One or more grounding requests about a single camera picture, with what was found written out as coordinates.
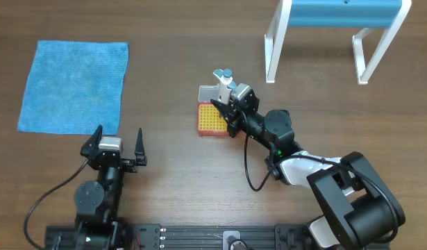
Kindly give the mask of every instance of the table surface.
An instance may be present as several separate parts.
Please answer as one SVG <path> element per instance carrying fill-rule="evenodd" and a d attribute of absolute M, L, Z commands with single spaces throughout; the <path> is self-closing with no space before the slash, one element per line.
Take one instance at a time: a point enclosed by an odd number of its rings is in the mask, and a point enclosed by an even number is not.
<path fill-rule="evenodd" d="M 276 0 L 0 0 L 0 249 L 32 249 L 22 224 L 44 192 L 76 171 L 86 135 L 18 133 L 26 78 L 38 40 L 126 41 L 130 62 L 119 137 L 133 156 L 142 127 L 149 159 L 127 174 L 120 215 L 135 223 L 261 225 L 304 223 L 321 214 L 311 191 L 269 180 L 252 192 L 244 136 L 199 137 L 200 85 L 231 68 L 260 98 L 260 112 L 287 109 L 310 153 L 360 151 L 399 200 L 407 221 L 393 249 L 427 249 L 427 0 L 410 15 L 368 85 L 358 85 L 352 28 L 291 28 L 276 83 L 265 84 L 263 35 Z M 370 56 L 380 33 L 366 37 Z M 267 150 L 249 144 L 255 183 Z M 90 168 L 45 199 L 31 217 L 43 244 L 51 224 L 72 224 L 74 191 Z"/>

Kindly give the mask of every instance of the wire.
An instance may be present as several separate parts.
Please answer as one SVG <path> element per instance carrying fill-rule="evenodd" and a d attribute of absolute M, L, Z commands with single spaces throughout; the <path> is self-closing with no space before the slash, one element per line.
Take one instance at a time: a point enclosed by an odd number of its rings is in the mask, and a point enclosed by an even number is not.
<path fill-rule="evenodd" d="M 254 186 L 252 185 L 252 182 L 250 181 L 250 177 L 249 177 L 249 171 L 248 171 L 248 167 L 247 167 L 247 142 L 249 141 L 249 125 L 247 123 L 247 117 L 246 114 L 244 114 L 244 111 L 241 111 L 241 115 L 244 118 L 244 121 L 246 122 L 246 141 L 244 143 L 244 171 L 246 172 L 246 178 L 247 178 L 247 182 L 249 183 L 250 188 L 255 191 L 258 192 L 262 189 L 262 187 L 264 187 L 264 184 L 266 183 L 267 179 L 269 178 L 272 170 L 274 168 L 276 168 L 277 166 L 280 165 L 281 161 L 279 161 L 275 166 L 271 167 L 269 169 L 269 171 L 267 172 L 266 176 L 264 177 L 264 179 L 262 180 L 262 183 L 260 185 L 259 188 L 254 188 Z M 346 165 L 343 165 L 342 163 L 338 163 L 338 162 L 333 162 L 333 161 L 329 161 L 329 160 L 325 160 L 324 158 L 318 159 L 315 157 L 311 157 L 311 156 L 303 156 L 303 155 L 293 155 L 293 156 L 288 156 L 285 157 L 283 160 L 287 160 L 287 159 L 293 159 L 293 158 L 304 158 L 304 159 L 308 159 L 308 160 L 313 160 L 316 162 L 320 162 L 320 163 L 326 163 L 326 164 L 330 164 L 339 168 L 342 168 L 348 172 L 351 172 L 353 174 L 355 174 L 357 177 L 365 180 L 368 184 L 370 184 L 381 196 L 382 198 L 384 198 L 384 200 L 386 201 L 387 207 L 389 208 L 389 210 L 391 211 L 392 214 L 392 220 L 393 220 L 393 230 L 392 233 L 389 237 L 387 237 L 384 240 L 379 240 L 376 243 L 380 243 L 380 244 L 385 244 L 385 243 L 389 243 L 391 242 L 396 235 L 399 232 L 399 218 L 396 214 L 395 208 L 392 205 L 390 199 L 387 197 L 387 195 L 379 188 L 378 185 L 376 185 L 370 178 L 368 178 L 367 176 L 365 176 L 364 174 L 360 173 L 358 170 L 353 169 L 351 167 L 348 167 Z"/>
<path fill-rule="evenodd" d="M 28 234 L 28 220 L 30 219 L 31 214 L 33 213 L 34 209 L 37 207 L 37 205 L 39 205 L 39 203 L 45 199 L 45 197 L 49 196 L 52 192 L 58 190 L 59 188 L 63 187 L 64 185 L 66 185 L 68 182 L 70 182 L 72 179 L 74 179 L 74 177 L 76 177 L 83 169 L 84 167 L 88 164 L 88 159 L 86 159 L 83 164 L 81 165 L 81 167 L 79 167 L 79 169 L 77 169 L 76 173 L 74 173 L 71 177 L 69 177 L 66 181 L 62 182 L 61 184 L 53 187 L 51 190 L 49 190 L 48 192 L 44 193 L 35 203 L 34 205 L 31 207 L 31 209 L 28 211 L 28 214 L 25 217 L 25 222 L 24 222 L 24 234 L 25 234 L 25 238 L 30 242 L 30 244 L 33 245 L 33 247 L 35 247 L 36 249 L 39 250 L 45 250 L 45 248 L 39 246 L 38 244 L 36 244 L 30 237 L 30 235 Z"/>

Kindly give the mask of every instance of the white metal leg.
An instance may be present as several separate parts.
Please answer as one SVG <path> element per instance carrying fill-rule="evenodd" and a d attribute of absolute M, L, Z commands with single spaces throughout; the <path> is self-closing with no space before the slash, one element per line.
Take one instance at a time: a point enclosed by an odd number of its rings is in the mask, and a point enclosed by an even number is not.
<path fill-rule="evenodd" d="M 352 37 L 353 54 L 355 56 L 355 67 L 357 69 L 358 84 L 367 84 L 381 58 L 385 54 L 387 48 L 399 31 L 403 21 L 408 15 L 412 5 L 411 0 L 403 0 L 401 9 L 390 28 L 386 28 L 377 49 L 374 52 L 369 64 L 365 65 L 365 55 L 363 54 L 362 39 L 371 32 L 371 28 L 362 29 L 357 35 Z"/>
<path fill-rule="evenodd" d="M 266 83 L 275 83 L 276 69 L 283 48 L 285 32 L 289 23 L 292 0 L 280 0 L 265 39 Z"/>

